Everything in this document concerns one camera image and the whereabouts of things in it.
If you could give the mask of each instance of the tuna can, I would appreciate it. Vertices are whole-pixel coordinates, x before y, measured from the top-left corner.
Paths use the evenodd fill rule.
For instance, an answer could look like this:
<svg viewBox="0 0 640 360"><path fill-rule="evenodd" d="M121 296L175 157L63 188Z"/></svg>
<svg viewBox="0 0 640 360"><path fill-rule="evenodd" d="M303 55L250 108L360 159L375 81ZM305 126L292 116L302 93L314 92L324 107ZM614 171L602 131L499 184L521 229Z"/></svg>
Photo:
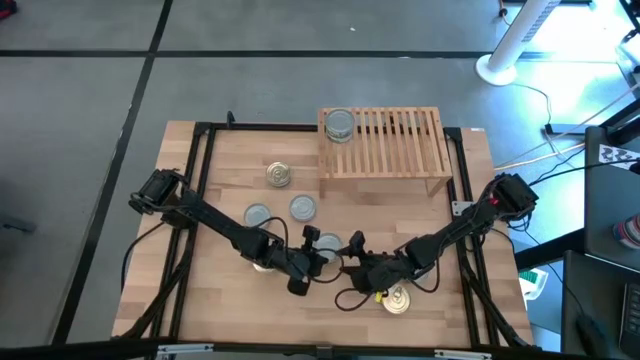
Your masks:
<svg viewBox="0 0 640 360"><path fill-rule="evenodd" d="M244 211L244 223L247 226L256 226L270 217L271 211L269 211L269 208L264 204L249 205L247 210ZM266 222L260 227L266 229L269 227L269 223Z"/></svg>
<svg viewBox="0 0 640 360"><path fill-rule="evenodd" d="M320 238L313 243L313 247L316 249L331 249L338 251L342 248L342 240L336 234L324 233L320 235ZM326 258L329 262L333 262L336 259L336 254L333 251L318 251L318 255Z"/></svg>
<svg viewBox="0 0 640 360"><path fill-rule="evenodd" d="M294 219L307 222L316 215L316 202L309 195L298 195L291 200L289 212Z"/></svg>
<svg viewBox="0 0 640 360"><path fill-rule="evenodd" d="M613 237L623 245L634 249L640 249L640 214L613 226Z"/></svg>
<svg viewBox="0 0 640 360"><path fill-rule="evenodd" d="M274 162L267 168L267 181L274 187L287 186L291 181L291 168L283 162Z"/></svg>
<svg viewBox="0 0 640 360"><path fill-rule="evenodd" d="M353 114L347 110L336 109L331 111L327 115L325 122L327 137L336 143L344 143L351 140L355 122Z"/></svg>
<svg viewBox="0 0 640 360"><path fill-rule="evenodd" d="M384 308L394 315L407 311L410 304L411 297L409 297L409 292L400 285L394 285L389 289L389 295L382 300Z"/></svg>

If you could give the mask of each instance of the metal can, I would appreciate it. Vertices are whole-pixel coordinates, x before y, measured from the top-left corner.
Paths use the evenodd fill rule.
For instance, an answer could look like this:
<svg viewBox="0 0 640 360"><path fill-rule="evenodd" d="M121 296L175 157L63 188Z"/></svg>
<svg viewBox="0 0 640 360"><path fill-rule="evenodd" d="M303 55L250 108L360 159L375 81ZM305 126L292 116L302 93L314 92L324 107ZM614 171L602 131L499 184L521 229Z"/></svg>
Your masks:
<svg viewBox="0 0 640 360"><path fill-rule="evenodd" d="M267 181L271 186L287 186L291 181L291 168L283 162L274 162L267 168Z"/></svg>
<svg viewBox="0 0 640 360"><path fill-rule="evenodd" d="M270 217L271 211L264 204L249 205L247 210L244 211L244 223L247 226L256 226ZM269 227L269 223L264 223L260 227L266 229Z"/></svg>
<svg viewBox="0 0 640 360"><path fill-rule="evenodd" d="M313 247L316 249L331 249L338 251L342 248L342 240L340 240L336 234L324 233L320 234L318 240L313 243ZM336 259L336 254L333 251L320 250L318 251L318 255L326 258L330 263Z"/></svg>
<svg viewBox="0 0 640 360"><path fill-rule="evenodd" d="M355 122L353 114L347 110L336 109L331 111L325 121L327 137L336 143L344 143L351 140Z"/></svg>
<svg viewBox="0 0 640 360"><path fill-rule="evenodd" d="M316 202L309 195L298 195L291 200L289 212L294 219L307 222L316 215Z"/></svg>
<svg viewBox="0 0 640 360"><path fill-rule="evenodd" d="M394 285L389 289L389 295L382 300L384 308L394 315L407 311L410 304L411 297L409 297L409 292L400 285Z"/></svg>

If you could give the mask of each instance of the wooden table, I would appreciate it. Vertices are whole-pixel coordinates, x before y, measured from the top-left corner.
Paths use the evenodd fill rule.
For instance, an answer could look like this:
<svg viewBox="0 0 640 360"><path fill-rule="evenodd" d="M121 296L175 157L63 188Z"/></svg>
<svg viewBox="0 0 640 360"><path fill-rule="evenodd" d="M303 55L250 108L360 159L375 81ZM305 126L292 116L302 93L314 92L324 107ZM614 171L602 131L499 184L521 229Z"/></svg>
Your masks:
<svg viewBox="0 0 640 360"><path fill-rule="evenodd" d="M193 122L168 123L157 168L184 170L193 127ZM482 129L463 129L462 134L473 194L478 196L494 177L487 138ZM376 252L392 250L451 221L446 192L427 196L423 180L328 183L325 198L319 199L317 141L313 132L218 130L204 199L241 223L247 206L256 202L268 205L273 215L287 221L291 246L302 243L304 224L293 220L288 209L289 202L298 194L309 194L318 202L316 217L310 224L339 235L345 243L355 230L362 230L367 249ZM449 151L450 158L456 159L452 143ZM292 168L292 181L285 188L275 189L267 184L265 169L274 161L284 161ZM455 160L452 170L457 192L461 194ZM197 171L193 179L195 188ZM144 216L139 232L158 222L158 214ZM504 224L496 227L506 231ZM269 230L282 235L277 222ZM126 331L155 296L170 233L169 226L161 227L135 248L114 335ZM484 254L493 300L518 334L532 342L511 244L490 232ZM227 239L200 225L180 338L237 343L468 347L455 247L447 248L440 261L439 290L425 294L407 285L411 306L404 314L392 315L373 299L361 309L345 313L334 306L333 300L339 290L351 287L347 276L328 285L312 284L306 297L292 295L286 289L286 276L255 271ZM337 270L337 262L330 264L322 277L329 278ZM434 281L435 272L424 286L431 287ZM341 298L344 306L360 299L359 294ZM161 334L168 332L172 308L170 299ZM477 299L475 308L480 337L487 343L484 315Z"/></svg>

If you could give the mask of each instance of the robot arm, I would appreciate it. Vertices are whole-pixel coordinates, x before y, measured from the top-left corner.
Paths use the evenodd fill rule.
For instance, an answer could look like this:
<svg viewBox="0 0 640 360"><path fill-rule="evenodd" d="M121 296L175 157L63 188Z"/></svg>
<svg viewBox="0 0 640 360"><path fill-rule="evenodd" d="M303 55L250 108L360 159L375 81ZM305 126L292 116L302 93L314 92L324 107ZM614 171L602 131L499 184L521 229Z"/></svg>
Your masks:
<svg viewBox="0 0 640 360"><path fill-rule="evenodd" d="M478 202L465 209L449 225L433 235L416 237L394 251L394 255L372 254L364 251L364 236L356 232L343 255L357 256L359 266L347 267L356 290L364 294L384 292L403 279L416 280L435 266L447 246L468 235L486 233L494 221L520 220L529 216L538 196L518 175L498 175L482 192ZM529 346L504 319L491 297L480 285L466 256L462 260L461 275L468 281L486 311L496 323L509 346Z"/></svg>
<svg viewBox="0 0 640 360"><path fill-rule="evenodd" d="M182 197L176 195L178 185L185 188ZM307 277L318 276L327 260L312 247L320 230L306 226L303 231L305 245L287 248L284 241L257 227L246 227L202 200L188 190L182 176L172 170L155 170L140 191L131 195L129 205L139 213L162 212L167 224L184 229L202 223L224 236L240 255L264 268L274 268L290 276L289 291L306 295Z"/></svg>

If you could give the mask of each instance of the wooden slatted rack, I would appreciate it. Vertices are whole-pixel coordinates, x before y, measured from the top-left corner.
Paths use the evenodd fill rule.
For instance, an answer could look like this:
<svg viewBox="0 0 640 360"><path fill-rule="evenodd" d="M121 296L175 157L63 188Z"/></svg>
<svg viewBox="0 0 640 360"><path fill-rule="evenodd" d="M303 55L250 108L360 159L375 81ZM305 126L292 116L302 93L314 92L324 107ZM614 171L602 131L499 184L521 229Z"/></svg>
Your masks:
<svg viewBox="0 0 640 360"><path fill-rule="evenodd" d="M343 144L325 133L318 112L320 197L333 179L425 179L433 196L451 178L451 164L436 107L345 108L355 118L353 138ZM429 189L428 180L436 180Z"/></svg>

